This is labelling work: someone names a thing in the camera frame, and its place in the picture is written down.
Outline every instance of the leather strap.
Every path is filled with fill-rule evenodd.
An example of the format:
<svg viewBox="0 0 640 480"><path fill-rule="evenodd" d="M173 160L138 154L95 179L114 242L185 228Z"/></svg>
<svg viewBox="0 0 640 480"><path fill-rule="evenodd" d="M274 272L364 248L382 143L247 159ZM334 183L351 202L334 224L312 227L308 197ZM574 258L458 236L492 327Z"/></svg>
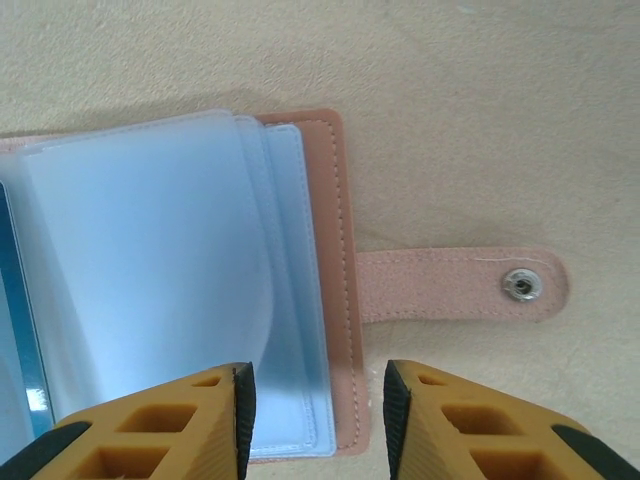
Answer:
<svg viewBox="0 0 640 480"><path fill-rule="evenodd" d="M543 249L426 248L359 253L358 290L365 323L400 319L543 320L564 307L569 281L562 262ZM503 288L510 271L542 280L526 303Z"/></svg>

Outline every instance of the black rubber pad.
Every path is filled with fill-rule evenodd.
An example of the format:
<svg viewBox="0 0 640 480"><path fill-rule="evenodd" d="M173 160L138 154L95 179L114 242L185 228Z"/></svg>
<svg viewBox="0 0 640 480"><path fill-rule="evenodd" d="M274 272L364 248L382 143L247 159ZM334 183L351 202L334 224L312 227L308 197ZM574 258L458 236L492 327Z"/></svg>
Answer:
<svg viewBox="0 0 640 480"><path fill-rule="evenodd" d="M382 405L382 414L384 416L384 430L387 437L387 456L389 457L391 480L398 479L410 407L411 392L404 384L395 363L393 360L390 360L384 372L384 402Z"/></svg>
<svg viewBox="0 0 640 480"><path fill-rule="evenodd" d="M89 422L70 423L43 434L0 467L0 479L29 480L90 426Z"/></svg>
<svg viewBox="0 0 640 480"><path fill-rule="evenodd" d="M256 383L253 364L248 363L233 372L236 396L236 450L238 452L238 480L247 476L253 424L256 419Z"/></svg>
<svg viewBox="0 0 640 480"><path fill-rule="evenodd" d="M600 439L566 425L551 428L605 480L640 480L640 472Z"/></svg>

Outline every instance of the fabric surface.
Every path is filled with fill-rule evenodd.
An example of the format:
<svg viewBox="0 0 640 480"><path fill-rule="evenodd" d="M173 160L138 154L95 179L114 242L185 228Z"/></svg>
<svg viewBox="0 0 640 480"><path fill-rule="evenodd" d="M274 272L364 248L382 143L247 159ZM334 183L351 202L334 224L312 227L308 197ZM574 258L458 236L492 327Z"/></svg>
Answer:
<svg viewBox="0 0 640 480"><path fill-rule="evenodd" d="M249 478L384 478L389 358L556 409L637 466L639 15L632 0L0 0L0 134L330 106L358 250L565 261L569 304L542 323L366 325L369 450Z"/></svg>

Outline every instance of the snap button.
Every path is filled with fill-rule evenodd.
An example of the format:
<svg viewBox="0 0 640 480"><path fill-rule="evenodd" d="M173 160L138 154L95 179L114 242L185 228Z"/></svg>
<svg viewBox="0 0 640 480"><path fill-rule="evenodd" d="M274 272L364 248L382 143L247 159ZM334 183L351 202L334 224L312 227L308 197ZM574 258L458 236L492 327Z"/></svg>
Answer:
<svg viewBox="0 0 640 480"><path fill-rule="evenodd" d="M533 270L518 268L505 275L502 288L517 302L532 302L542 293L542 279Z"/></svg>

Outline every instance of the metal snap fastener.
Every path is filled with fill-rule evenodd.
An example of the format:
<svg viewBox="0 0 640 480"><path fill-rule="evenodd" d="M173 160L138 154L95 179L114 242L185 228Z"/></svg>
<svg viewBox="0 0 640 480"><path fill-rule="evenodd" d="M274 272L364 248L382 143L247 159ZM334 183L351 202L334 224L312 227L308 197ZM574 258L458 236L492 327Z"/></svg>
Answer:
<svg viewBox="0 0 640 480"><path fill-rule="evenodd" d="M502 288L517 302L532 302L542 293L542 279L533 270L518 268L505 275Z"/></svg>

